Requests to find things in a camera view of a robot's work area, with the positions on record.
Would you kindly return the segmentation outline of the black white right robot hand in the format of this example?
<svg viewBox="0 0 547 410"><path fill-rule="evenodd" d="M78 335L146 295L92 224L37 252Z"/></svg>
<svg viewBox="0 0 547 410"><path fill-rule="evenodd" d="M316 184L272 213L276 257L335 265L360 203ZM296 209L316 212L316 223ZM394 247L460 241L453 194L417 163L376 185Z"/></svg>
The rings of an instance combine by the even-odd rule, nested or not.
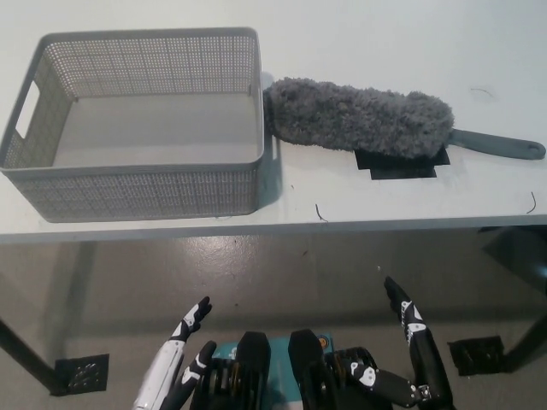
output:
<svg viewBox="0 0 547 410"><path fill-rule="evenodd" d="M453 409L452 390L432 332L414 301L393 278L387 276L384 287L403 328L415 380L368 365L363 359L344 359L345 371L365 391L399 407Z"/></svg>

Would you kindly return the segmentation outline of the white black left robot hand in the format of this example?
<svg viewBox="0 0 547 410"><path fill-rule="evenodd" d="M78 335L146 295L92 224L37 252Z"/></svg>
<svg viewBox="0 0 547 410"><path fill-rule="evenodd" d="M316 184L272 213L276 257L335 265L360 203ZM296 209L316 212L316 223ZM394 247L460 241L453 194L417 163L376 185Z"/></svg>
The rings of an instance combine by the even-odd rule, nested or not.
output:
<svg viewBox="0 0 547 410"><path fill-rule="evenodd" d="M156 353L138 391L134 409L181 409L210 366L217 344L206 342L187 367L183 367L189 337L201 328L212 309L205 296L181 319L172 335Z"/></svg>

